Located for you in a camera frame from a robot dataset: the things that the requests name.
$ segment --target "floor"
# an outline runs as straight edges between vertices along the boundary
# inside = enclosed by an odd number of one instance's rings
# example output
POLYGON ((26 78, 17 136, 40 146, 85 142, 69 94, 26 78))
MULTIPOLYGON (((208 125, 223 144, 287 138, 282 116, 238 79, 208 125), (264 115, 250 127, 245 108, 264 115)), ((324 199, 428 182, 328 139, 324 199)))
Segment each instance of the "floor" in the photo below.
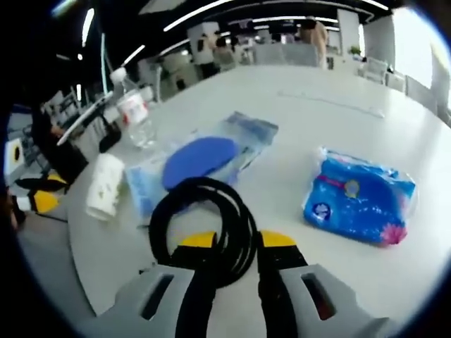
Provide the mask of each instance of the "floor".
POLYGON ((93 318, 70 252, 67 223, 29 215, 18 240, 37 282, 68 322, 93 318))

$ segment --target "white table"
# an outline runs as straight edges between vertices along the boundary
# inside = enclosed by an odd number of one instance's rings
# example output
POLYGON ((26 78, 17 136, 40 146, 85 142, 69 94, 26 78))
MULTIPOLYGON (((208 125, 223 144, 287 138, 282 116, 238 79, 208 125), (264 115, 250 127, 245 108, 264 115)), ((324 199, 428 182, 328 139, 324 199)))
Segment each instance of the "white table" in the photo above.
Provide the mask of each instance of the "white table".
MULTIPOLYGON (((450 254, 451 130, 395 90, 352 75, 296 66, 240 67, 217 75, 180 93, 154 116, 160 137, 167 140, 233 111, 280 126, 273 146, 236 185, 257 227, 292 237, 309 263, 321 264, 351 286, 370 314, 401 323, 410 319, 437 285, 450 254), (383 112, 385 118, 365 110, 383 112), (380 249, 305 224, 301 204, 313 168, 311 153, 321 145, 391 165, 416 180, 420 201, 404 242, 380 249)), ((129 164, 143 157, 127 142, 111 153, 129 164)), ((147 233, 137 229, 128 193, 121 197, 118 219, 109 225, 85 214, 91 174, 92 164, 71 188, 68 219, 80 281, 100 314, 153 257, 147 233)), ((171 223, 170 247, 187 234, 220 224, 212 213, 194 210, 171 223)), ((265 337, 257 282, 254 262, 241 280, 218 290, 209 337, 265 337)))

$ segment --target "water bottle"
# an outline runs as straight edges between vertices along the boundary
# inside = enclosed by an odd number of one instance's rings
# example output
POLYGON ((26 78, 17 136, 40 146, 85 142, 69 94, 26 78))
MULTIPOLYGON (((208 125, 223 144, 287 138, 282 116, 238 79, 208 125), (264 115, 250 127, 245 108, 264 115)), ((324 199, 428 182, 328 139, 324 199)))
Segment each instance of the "water bottle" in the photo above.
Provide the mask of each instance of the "water bottle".
POLYGON ((149 115, 149 106, 142 98, 138 86, 128 78, 125 68, 111 73, 114 85, 114 100, 132 143, 139 148, 154 145, 156 130, 149 115))

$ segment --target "plastic bag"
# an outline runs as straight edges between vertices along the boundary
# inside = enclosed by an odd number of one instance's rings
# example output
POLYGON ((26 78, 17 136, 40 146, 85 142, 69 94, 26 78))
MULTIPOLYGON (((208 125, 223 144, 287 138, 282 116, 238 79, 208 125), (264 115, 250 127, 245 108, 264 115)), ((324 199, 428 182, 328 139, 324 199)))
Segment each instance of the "plastic bag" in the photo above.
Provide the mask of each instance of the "plastic bag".
POLYGON ((232 139, 238 145, 238 155, 209 177, 233 185, 237 181, 238 173, 244 170, 263 149, 271 145, 277 131, 277 125, 235 112, 211 128, 192 132, 183 142, 171 142, 164 151, 139 165, 126 169, 125 176, 130 186, 133 204, 142 223, 148 223, 155 206, 168 193, 161 183, 161 175, 166 161, 179 148, 200 137, 232 139))
POLYGON ((373 244, 399 244, 406 237, 416 189, 410 176, 325 148, 319 160, 304 203, 305 220, 373 244))

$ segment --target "round blue sponge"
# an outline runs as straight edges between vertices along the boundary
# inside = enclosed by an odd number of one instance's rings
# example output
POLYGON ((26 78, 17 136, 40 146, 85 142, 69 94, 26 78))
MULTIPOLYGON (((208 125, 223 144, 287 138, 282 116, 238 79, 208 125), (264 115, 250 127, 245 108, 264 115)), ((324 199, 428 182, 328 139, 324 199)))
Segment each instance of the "round blue sponge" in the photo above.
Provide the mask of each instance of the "round blue sponge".
POLYGON ((196 139, 177 150, 163 169, 163 186, 172 189, 189 177, 203 177, 223 167, 238 153, 237 144, 223 137, 196 139))

